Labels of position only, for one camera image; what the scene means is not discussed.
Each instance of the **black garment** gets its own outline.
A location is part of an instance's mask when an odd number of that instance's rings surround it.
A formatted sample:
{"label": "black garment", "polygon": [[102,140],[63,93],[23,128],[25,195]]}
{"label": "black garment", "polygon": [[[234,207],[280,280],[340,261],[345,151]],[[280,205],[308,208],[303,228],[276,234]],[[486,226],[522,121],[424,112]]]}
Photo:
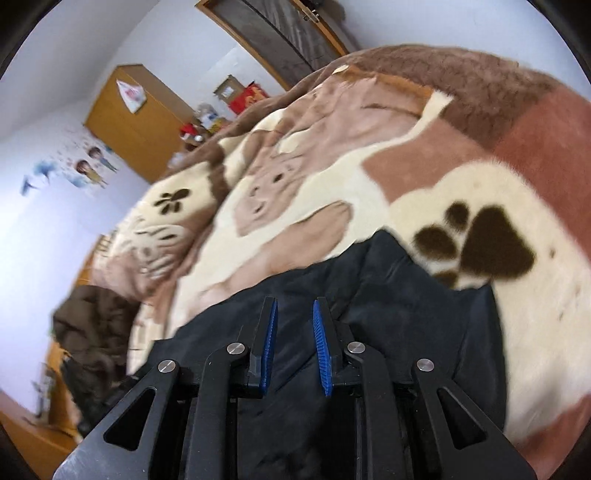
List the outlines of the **black garment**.
{"label": "black garment", "polygon": [[311,443],[327,405],[311,325],[318,296],[327,298],[334,320],[349,324],[356,340],[385,355],[393,382],[410,382],[412,364],[429,358],[503,427],[505,363],[491,288],[445,288],[385,231],[339,257],[268,278],[212,306],[172,339],[157,342],[148,363],[204,360],[236,341],[244,323],[258,320],[267,295],[279,304],[275,360],[267,396],[239,406],[240,479],[321,478]]}

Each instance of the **wall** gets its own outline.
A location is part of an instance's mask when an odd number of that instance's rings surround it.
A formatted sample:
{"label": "wall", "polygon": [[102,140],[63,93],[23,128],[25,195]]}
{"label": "wall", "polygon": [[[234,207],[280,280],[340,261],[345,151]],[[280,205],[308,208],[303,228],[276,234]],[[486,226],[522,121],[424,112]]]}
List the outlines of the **wall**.
{"label": "wall", "polygon": [[110,231],[147,189],[127,166],[90,198],[67,180],[20,195],[24,174],[53,153],[64,127],[79,125],[87,103],[55,111],[0,142],[0,388],[35,410],[51,312],[67,297],[101,233]]}
{"label": "wall", "polygon": [[196,0],[160,0],[134,28],[95,85],[95,98],[115,66],[142,63],[195,108],[211,103],[233,118],[213,94],[229,74],[243,85],[257,81],[270,95],[283,93],[275,79],[228,33],[195,8]]}
{"label": "wall", "polygon": [[124,38],[158,0],[62,0],[0,80],[0,139],[87,97]]}
{"label": "wall", "polygon": [[325,9],[359,48],[426,43],[488,51],[549,73],[591,99],[577,60],[527,0],[327,0]]}

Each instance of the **silver bolt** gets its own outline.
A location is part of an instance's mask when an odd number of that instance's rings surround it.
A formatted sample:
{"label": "silver bolt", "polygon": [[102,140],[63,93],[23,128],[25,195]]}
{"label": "silver bolt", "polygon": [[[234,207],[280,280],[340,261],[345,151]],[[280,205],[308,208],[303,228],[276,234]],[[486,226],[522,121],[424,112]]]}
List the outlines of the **silver bolt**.
{"label": "silver bolt", "polygon": [[174,363],[174,360],[162,360],[158,364],[158,371],[163,374],[167,374],[168,372],[173,371],[176,368],[177,364]]}
{"label": "silver bolt", "polygon": [[435,368],[435,364],[428,358],[421,358],[417,362],[417,367],[421,372],[430,372]]}
{"label": "silver bolt", "polygon": [[245,347],[240,342],[230,343],[226,350],[230,355],[240,355],[244,351]]}
{"label": "silver bolt", "polygon": [[361,342],[351,342],[347,345],[347,350],[351,353],[363,353],[365,352],[365,345]]}

